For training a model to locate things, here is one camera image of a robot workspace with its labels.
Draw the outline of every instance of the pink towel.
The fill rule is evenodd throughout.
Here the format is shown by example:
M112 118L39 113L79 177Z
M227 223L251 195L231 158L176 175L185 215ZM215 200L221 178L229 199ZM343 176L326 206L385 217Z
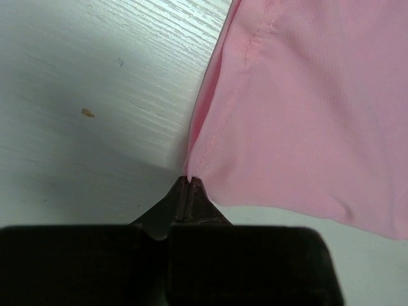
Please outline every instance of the pink towel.
M408 238L408 1L234 1L186 171L220 205Z

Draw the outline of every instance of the cloth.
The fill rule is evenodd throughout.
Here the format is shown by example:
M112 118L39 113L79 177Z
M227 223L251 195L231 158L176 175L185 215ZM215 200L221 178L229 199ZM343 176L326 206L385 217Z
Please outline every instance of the cloth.
M186 165L220 205L408 238L408 1L234 1Z

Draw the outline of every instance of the stitched seam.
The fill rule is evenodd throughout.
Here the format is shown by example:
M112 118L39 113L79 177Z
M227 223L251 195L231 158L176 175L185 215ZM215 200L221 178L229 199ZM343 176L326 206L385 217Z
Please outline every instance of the stitched seam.
M262 22L261 22L261 24L259 25L258 30L255 32L254 35L252 35L252 38L251 38L250 41L249 41L249 45L248 45L247 51L245 52L245 57L244 57L244 61L245 61L245 62L246 62L246 59L247 59L248 52L249 52L249 50L250 50L250 48L251 48L251 45L253 44L254 38L255 38L256 35L259 33L260 29L262 28L263 24L265 23L266 10L267 10L267 8L268 8L268 5L269 5L270 1L271 1L271 0L268 0L268 2L265 4L265 9L264 9L264 14L263 14ZM257 54L256 54L256 57L255 57L254 61L253 61L253 63L254 63L254 64L253 64L253 67L252 67L251 71L249 72L248 77L246 78L246 82L245 82L243 91L246 90L246 88L247 88L247 86L248 86L248 83L249 83L249 79L251 78L251 75L252 75L252 73L253 73L254 70L255 70L256 60L258 59L259 54L261 53L261 49L263 48L263 44L264 44L264 42L265 42L265 38L266 38L266 36L267 36L267 34L268 34L268 31L273 27L273 25L275 24L275 21L276 21L277 17L279 16L279 13L280 13L280 10L281 10L280 8L281 8L282 2L283 2L283 0L280 0L280 1L278 2L275 16L273 17L272 21L270 22L270 25L269 25L269 27L268 27L268 30L265 31L265 35L263 36L262 42L261 42L260 45L259 45L258 52L257 52ZM239 88L241 88L241 84L242 84L243 81L244 81L244 78L241 77L241 80L240 80L240 82L238 83L237 88L235 89L234 93L231 95L230 99L229 99L228 102L226 103L226 106L225 106L224 109L222 110L221 119L219 120L219 122L218 122L218 124L217 124L217 127L215 128L215 131L214 131L214 133L213 133L213 135L212 135L212 137L211 137L210 143L207 145L207 149L205 150L205 153L204 153L203 157L201 158L201 161L198 163L198 166L196 167L195 171L193 172L193 177L196 176L198 170L199 170L200 167L201 167L201 164L204 162L204 160L205 160L207 154L209 153L209 150L210 150L211 146L212 146L213 143L214 143L215 136L216 136L216 134L217 134L217 132L218 132L218 130L219 130L219 127L220 127L220 124L221 124L221 121L222 121L222 117L223 117L223 115L224 115L224 112L225 112L226 109L228 108L228 105L233 101L233 98L235 98L235 96L236 96L236 94L237 94ZM210 162L211 162L211 160L212 160L212 158L213 158L213 156L214 156L214 152L215 152L215 151L217 150L217 148L218 148L219 140L221 139L221 136L222 136L222 134L224 133L224 131L225 131L227 125L228 125L228 122L230 121L230 119L231 119L231 117L232 117L233 112L234 112L235 109L237 108L237 105L238 105L238 103L235 103L233 109L232 109L231 112L229 113L229 116L228 116L228 118L227 118L225 124L224 124L223 127L222 127L221 133L220 133L220 135L219 135L219 137L218 137L218 139L217 139L217 141L216 141L216 143L215 143L215 147L214 147L214 149L213 149L212 152L211 152L211 155L210 155L210 157L209 157L209 159L208 159L208 162L207 162L206 167L205 167L204 170L203 170L202 175L207 171L208 166L210 165Z

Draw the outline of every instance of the white table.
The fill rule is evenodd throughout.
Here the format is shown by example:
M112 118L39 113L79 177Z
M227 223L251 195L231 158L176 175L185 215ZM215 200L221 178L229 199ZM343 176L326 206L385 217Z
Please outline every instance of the white table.
M230 1L0 0L0 226L126 223L164 196ZM407 242L222 211L320 231L348 305L408 305Z

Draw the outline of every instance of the wood grain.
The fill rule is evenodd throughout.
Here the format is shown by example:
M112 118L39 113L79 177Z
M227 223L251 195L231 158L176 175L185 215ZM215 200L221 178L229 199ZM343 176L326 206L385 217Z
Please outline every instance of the wood grain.
M0 225L129 222L164 196L229 5L0 1Z

